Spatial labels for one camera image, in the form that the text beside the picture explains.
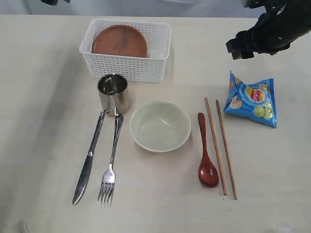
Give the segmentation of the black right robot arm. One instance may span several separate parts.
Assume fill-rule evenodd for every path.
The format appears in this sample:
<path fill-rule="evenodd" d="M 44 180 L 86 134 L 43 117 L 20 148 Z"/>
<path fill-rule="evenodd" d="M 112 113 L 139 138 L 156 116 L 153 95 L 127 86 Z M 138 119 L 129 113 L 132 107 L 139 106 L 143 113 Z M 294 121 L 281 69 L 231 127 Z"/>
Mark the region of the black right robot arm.
<path fill-rule="evenodd" d="M 226 43 L 234 60 L 249 59 L 254 53 L 274 55 L 311 31 L 309 0 L 242 0 L 244 8 L 264 7 L 256 24 L 240 31 Z"/>

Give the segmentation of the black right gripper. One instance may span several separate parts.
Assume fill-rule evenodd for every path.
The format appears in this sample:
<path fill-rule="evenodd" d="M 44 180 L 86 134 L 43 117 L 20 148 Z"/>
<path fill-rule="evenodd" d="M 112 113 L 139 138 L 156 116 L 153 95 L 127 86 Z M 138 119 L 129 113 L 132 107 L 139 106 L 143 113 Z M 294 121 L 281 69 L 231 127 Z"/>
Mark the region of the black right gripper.
<path fill-rule="evenodd" d="M 280 7 L 254 27 L 226 43 L 233 60 L 254 58 L 254 52 L 275 54 L 311 30 L 310 7 Z"/>

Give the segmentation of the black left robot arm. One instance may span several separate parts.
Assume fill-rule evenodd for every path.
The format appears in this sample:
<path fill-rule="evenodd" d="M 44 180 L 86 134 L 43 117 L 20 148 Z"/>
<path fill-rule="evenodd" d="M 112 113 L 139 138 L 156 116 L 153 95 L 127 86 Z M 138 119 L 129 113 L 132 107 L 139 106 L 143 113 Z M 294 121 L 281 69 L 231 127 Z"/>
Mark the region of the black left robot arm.
<path fill-rule="evenodd" d="M 70 3 L 70 0 L 63 0 L 63 1 L 66 3 Z M 59 0 L 41 0 L 41 2 L 48 5 L 56 6 L 59 3 Z"/>

